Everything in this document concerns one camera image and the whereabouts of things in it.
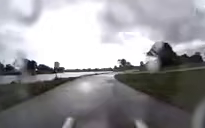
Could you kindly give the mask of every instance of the storm cloud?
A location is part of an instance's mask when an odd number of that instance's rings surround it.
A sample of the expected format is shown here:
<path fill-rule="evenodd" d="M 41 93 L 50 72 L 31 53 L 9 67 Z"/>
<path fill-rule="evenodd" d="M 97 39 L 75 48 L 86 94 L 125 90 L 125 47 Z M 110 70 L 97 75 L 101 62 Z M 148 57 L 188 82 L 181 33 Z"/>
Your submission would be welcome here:
<path fill-rule="evenodd" d="M 103 38 L 137 29 L 153 41 L 205 41 L 205 1 L 201 1 L 108 0 L 102 13 Z"/>

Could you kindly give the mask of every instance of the water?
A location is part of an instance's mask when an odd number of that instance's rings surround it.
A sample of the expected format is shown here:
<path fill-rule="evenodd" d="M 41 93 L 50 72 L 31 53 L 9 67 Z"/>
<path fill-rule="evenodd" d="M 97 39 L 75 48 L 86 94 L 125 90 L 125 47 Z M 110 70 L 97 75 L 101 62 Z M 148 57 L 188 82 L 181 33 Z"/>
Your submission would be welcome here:
<path fill-rule="evenodd" d="M 67 77 L 78 77 L 82 75 L 95 74 L 96 72 L 67 72 L 67 73 L 58 73 L 58 77 L 67 78 Z M 0 84 L 10 83 L 12 81 L 21 80 L 22 83 L 43 81 L 43 80 L 52 80 L 55 78 L 55 74 L 41 74 L 36 76 L 0 76 Z"/>

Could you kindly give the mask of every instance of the field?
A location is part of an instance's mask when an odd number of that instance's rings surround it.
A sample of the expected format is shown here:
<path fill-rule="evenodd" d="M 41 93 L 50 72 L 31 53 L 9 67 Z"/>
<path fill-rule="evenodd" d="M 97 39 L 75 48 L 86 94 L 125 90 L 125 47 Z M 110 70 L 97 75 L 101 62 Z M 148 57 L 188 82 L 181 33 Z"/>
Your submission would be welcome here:
<path fill-rule="evenodd" d="M 79 77 L 55 78 L 50 81 L 39 81 L 26 84 L 11 83 L 0 85 L 0 111 L 31 99 L 76 78 Z"/>
<path fill-rule="evenodd" d="M 192 112 L 205 98 L 205 69 L 115 76 L 130 87 Z"/>

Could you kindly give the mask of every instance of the asphalt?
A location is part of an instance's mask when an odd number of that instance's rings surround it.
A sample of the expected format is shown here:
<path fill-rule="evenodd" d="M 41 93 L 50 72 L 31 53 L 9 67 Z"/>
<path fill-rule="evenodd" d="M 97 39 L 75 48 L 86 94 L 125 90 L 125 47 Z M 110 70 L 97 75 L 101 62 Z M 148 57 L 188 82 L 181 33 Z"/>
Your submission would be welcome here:
<path fill-rule="evenodd" d="M 78 79 L 0 113 L 0 128 L 189 128 L 191 116 L 104 74 Z"/>

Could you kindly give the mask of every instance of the sky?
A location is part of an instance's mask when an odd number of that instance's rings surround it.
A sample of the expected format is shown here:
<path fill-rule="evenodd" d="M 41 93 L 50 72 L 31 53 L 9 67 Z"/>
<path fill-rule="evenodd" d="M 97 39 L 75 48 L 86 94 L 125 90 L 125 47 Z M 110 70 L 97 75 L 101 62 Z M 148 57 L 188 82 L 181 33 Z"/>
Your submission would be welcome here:
<path fill-rule="evenodd" d="M 155 41 L 205 50 L 205 0 L 0 0 L 0 61 L 65 68 L 145 61 Z"/>

